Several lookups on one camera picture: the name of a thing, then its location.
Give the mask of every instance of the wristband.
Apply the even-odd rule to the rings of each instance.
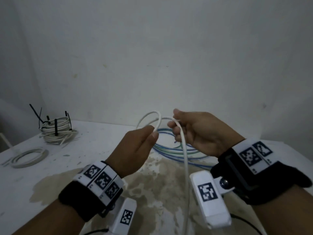
[[[72,206],[84,221],[110,209],[123,192],[123,181],[104,161],[84,167],[59,194],[62,204]]]
[[[211,173],[222,176],[247,204],[267,203],[294,184],[310,187],[311,180],[298,169],[279,162],[277,152],[260,140],[246,139],[218,158]]]

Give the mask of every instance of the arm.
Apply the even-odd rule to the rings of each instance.
[[[158,139],[154,127],[129,131],[105,161],[121,177],[135,173],[145,163]],[[55,200],[13,235],[78,235],[84,220],[77,212]]]
[[[244,140],[235,130],[207,112],[174,110],[180,120],[187,143],[206,155],[220,156],[227,149]],[[175,139],[181,142],[180,129],[174,122]],[[293,186],[276,199],[253,206],[268,235],[313,234],[313,197],[303,188]]]

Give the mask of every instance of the hand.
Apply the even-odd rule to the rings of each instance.
[[[159,137],[153,130],[154,127],[148,125],[127,132],[105,162],[121,178],[135,173],[145,163]]]
[[[200,152],[219,157],[223,152],[245,138],[208,112],[183,112],[174,109],[174,118],[180,121],[186,142]],[[182,141],[180,128],[174,121],[167,124],[173,129],[175,140]]]

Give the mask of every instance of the person's right hand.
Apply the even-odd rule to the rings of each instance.
[[[245,138],[223,121],[208,112],[183,112],[174,109],[174,118],[179,120],[186,142],[200,152],[219,157],[223,152]],[[182,141],[180,128],[174,121],[167,124],[173,130],[175,140]]]

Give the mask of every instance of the white device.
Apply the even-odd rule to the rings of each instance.
[[[222,177],[213,178],[209,171],[199,171],[189,176],[193,192],[198,202],[202,218],[209,229],[231,225],[230,213],[224,203],[222,194],[234,189],[222,187],[225,180]]]
[[[131,198],[120,196],[115,207],[109,212],[113,216],[108,222],[109,231],[104,235],[127,235],[133,221],[137,202]]]

